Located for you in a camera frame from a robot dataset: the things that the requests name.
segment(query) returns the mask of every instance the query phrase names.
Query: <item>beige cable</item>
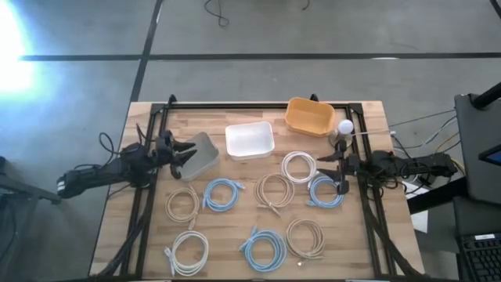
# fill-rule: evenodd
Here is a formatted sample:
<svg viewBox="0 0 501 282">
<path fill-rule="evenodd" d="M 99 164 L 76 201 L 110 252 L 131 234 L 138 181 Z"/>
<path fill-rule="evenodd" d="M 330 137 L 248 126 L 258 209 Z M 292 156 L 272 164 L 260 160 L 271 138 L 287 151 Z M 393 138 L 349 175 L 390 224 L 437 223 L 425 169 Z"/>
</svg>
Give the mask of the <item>beige cable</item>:
<svg viewBox="0 0 501 282">
<path fill-rule="evenodd" d="M 191 198 L 193 199 L 193 210 L 188 215 L 176 215 L 171 209 L 172 199 L 174 199 L 175 196 L 181 193 L 186 193 L 190 195 Z M 191 187 L 191 185 L 188 185 L 188 187 L 179 188 L 176 191 L 172 192 L 165 201 L 165 213 L 167 214 L 167 216 L 174 222 L 178 223 L 189 222 L 188 230 L 192 230 L 193 227 L 195 226 L 196 215 L 198 214 L 199 207 L 200 207 L 200 201 L 195 193 L 195 190 L 193 189 L 193 187 Z"/>
<path fill-rule="evenodd" d="M 292 231 L 296 226 L 303 225 L 307 226 L 313 234 L 313 248 L 311 251 L 303 252 L 292 242 Z M 292 253 L 292 255 L 301 258 L 302 260 L 297 264 L 301 266 L 301 264 L 308 259 L 323 259 L 322 253 L 324 248 L 324 236 L 323 231 L 320 225 L 316 222 L 308 219 L 295 219 L 293 222 L 289 224 L 287 227 L 287 231 L 285 234 L 285 241 L 287 243 L 287 248 Z"/>
<path fill-rule="evenodd" d="M 285 187 L 285 192 L 283 194 L 282 200 L 280 200 L 280 202 L 276 204 L 273 204 L 265 196 L 265 184 L 270 179 L 278 179 L 279 182 L 281 182 Z M 287 204 L 289 204 L 290 201 L 292 201 L 292 198 L 294 197 L 294 184 L 286 176 L 281 175 L 279 173 L 266 175 L 261 177 L 254 186 L 254 196 L 256 197 L 256 200 L 258 200 L 259 202 L 258 208 L 269 208 L 273 212 L 275 212 L 278 216 L 281 216 L 276 209 L 283 208 L 287 206 Z"/>
</svg>

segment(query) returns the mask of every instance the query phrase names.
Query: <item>concrete floor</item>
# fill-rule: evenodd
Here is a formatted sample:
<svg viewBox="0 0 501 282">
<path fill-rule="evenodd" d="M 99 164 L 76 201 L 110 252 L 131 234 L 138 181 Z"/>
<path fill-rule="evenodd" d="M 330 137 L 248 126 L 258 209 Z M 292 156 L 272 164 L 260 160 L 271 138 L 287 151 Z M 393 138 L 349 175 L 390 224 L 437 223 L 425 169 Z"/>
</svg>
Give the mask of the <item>concrete floor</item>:
<svg viewBox="0 0 501 282">
<path fill-rule="evenodd" d="M 152 53 L 499 52 L 501 46 L 501 20 L 488 1 L 312 0 L 302 12 L 302 0 L 222 0 L 231 21 L 226 28 L 203 11 L 203 3 L 165 2 Z M 16 50 L 140 54 L 154 4 L 2 2 L 0 21 L 7 20 L 0 31 L 9 40 L 0 45 L 0 60 Z M 66 170 L 107 159 L 98 134 L 120 142 L 139 62 L 6 65 L 0 65 L 0 155 L 9 159 L 15 177 L 55 192 Z M 392 124 L 452 109 L 454 95 L 483 92 L 499 82 L 500 73 L 501 59 L 150 62 L 139 100 L 165 101 L 170 94 L 183 101 L 288 100 L 316 93 L 320 99 L 383 100 Z M 412 146 L 451 116 L 395 130 Z M 450 126 L 420 153 L 430 153 L 456 130 Z M 459 147 L 449 153 L 461 159 Z M 86 277 L 105 193 L 98 188 L 61 205 L 39 205 L 19 263 L 22 278 Z M 429 273 L 451 277 L 435 271 L 436 265 L 454 265 L 450 255 L 423 252 Z"/>
</svg>

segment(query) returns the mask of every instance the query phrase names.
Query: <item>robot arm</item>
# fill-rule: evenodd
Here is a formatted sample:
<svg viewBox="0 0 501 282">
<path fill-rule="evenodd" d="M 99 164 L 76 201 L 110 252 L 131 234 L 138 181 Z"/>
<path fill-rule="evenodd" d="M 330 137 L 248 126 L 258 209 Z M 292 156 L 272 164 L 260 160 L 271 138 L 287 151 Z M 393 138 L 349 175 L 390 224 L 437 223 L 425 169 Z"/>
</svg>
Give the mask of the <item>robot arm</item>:
<svg viewBox="0 0 501 282">
<path fill-rule="evenodd" d="M 151 153 L 145 145 L 133 143 L 108 164 L 66 172 L 57 180 L 57 193 L 62 198 L 70 198 L 87 189 L 124 181 L 135 188 L 147 187 L 152 172 L 164 165 L 170 165 L 172 176 L 180 179 L 178 167 L 182 167 L 196 153 L 196 150 L 189 150 L 194 146 L 194 143 L 176 141 L 172 132 L 166 130 L 156 139 Z"/>
</svg>

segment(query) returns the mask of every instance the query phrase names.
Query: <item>white plastic bin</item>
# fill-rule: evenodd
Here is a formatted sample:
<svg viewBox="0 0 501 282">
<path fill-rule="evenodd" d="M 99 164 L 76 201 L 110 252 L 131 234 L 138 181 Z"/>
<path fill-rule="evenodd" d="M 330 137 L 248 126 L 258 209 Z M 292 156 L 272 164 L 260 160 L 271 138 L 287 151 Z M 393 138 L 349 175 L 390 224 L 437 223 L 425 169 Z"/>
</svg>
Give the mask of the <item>white plastic bin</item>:
<svg viewBox="0 0 501 282">
<path fill-rule="evenodd" d="M 267 121 L 226 127 L 226 150 L 235 161 L 269 156 L 275 149 L 272 125 Z"/>
</svg>

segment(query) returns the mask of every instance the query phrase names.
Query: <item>white ball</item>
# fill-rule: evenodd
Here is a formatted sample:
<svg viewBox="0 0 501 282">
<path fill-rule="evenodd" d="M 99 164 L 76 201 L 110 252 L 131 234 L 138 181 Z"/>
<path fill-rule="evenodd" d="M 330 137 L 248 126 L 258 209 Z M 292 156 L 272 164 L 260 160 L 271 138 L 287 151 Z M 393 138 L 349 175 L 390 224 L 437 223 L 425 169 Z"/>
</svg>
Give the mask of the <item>white ball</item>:
<svg viewBox="0 0 501 282">
<path fill-rule="evenodd" d="M 337 126 L 337 130 L 339 131 L 340 134 L 350 134 L 353 131 L 353 122 L 349 120 L 343 120 L 339 123 Z"/>
</svg>

